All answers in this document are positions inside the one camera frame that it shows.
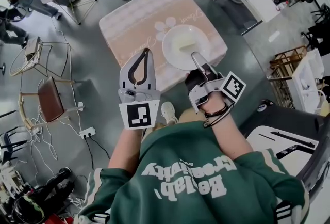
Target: white bowl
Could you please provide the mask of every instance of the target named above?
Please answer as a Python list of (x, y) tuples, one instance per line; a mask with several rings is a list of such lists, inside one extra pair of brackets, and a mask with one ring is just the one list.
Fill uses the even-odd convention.
[[(180, 35), (190, 34), (195, 41), (191, 47), (178, 50), (175, 47), (175, 39)], [(171, 28), (164, 36), (162, 50), (165, 59), (175, 68), (192, 71), (197, 69), (191, 58), (193, 52), (199, 52), (208, 62), (211, 61), (211, 43), (207, 36), (199, 28), (191, 25), (177, 25)]]

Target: gray trousers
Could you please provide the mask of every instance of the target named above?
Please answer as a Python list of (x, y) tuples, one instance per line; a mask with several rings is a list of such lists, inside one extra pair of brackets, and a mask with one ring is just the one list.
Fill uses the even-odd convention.
[[(13, 31), (17, 35), (17, 37), (9, 36), (7, 31)], [(10, 22), (2, 21), (0, 24), (0, 40), (2, 40), (4, 43), (8, 44), (17, 44), (22, 45), (24, 43), (26, 36), (26, 31), (14, 26)]]
[[(43, 4), (41, 0), (18, 0), (18, 1), (19, 4), (22, 5), (23, 7), (33, 9), (49, 17), (54, 16), (58, 12), (57, 8), (52, 7), (48, 4)], [(70, 0), (53, 0), (53, 2), (61, 6), (68, 6), (70, 4)]]

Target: power strip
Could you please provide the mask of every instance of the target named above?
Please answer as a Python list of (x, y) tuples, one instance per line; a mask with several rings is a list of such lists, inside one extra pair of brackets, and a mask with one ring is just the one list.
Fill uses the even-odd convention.
[(85, 130), (79, 132), (79, 134), (82, 139), (85, 139), (85, 138), (95, 135), (96, 130), (94, 129), (94, 127), (89, 127), (88, 129), (85, 129)]

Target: pink tablecloth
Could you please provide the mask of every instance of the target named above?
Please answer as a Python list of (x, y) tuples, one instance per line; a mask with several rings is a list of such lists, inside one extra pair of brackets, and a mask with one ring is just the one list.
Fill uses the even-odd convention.
[(100, 29), (120, 67), (141, 49), (150, 48), (157, 89), (165, 92), (183, 81), (187, 73), (171, 66), (162, 52), (164, 35), (179, 24), (196, 26), (206, 34), (213, 65), (225, 56), (226, 44), (193, 0), (132, 0), (103, 17)]

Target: chair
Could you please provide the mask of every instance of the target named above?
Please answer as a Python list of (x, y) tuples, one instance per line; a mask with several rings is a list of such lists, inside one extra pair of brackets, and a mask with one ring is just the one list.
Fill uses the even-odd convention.
[[(65, 119), (66, 117), (61, 116), (64, 113), (76, 111), (79, 109), (83, 109), (84, 106), (73, 107), (69, 109), (64, 109), (62, 105), (62, 101), (60, 98), (60, 94), (57, 90), (55, 82), (62, 82), (62, 83), (71, 83), (73, 84), (74, 81), (68, 80), (54, 80), (50, 77), (44, 84), (41, 85), (37, 93), (21, 93), (19, 95), (19, 112), (24, 122), (24, 125), (29, 131), (32, 131), (34, 128), (47, 125), (51, 122), (58, 121), (61, 119)], [(24, 96), (34, 95), (38, 96), (39, 104), (41, 112), (44, 115), (44, 123), (40, 124), (33, 124), (30, 119), (28, 119), (25, 115), (24, 111)]]
[(3, 138), (4, 145), (0, 145), (1, 165), (6, 163), (7, 161), (17, 159), (17, 157), (12, 157), (12, 154), (16, 151), (19, 151), (19, 150), (23, 149), (23, 148), (16, 149), (17, 147), (27, 143), (27, 140), (22, 140), (22, 141), (18, 141), (18, 142), (15, 142), (15, 143), (11, 143), (10, 136), (12, 136), (16, 133), (15, 130), (17, 128), (18, 128), (18, 126), (14, 127), (13, 129), (11, 129), (11, 130), (9, 130), (9, 131), (7, 131), (3, 134), (3, 136), (4, 136), (4, 138)]

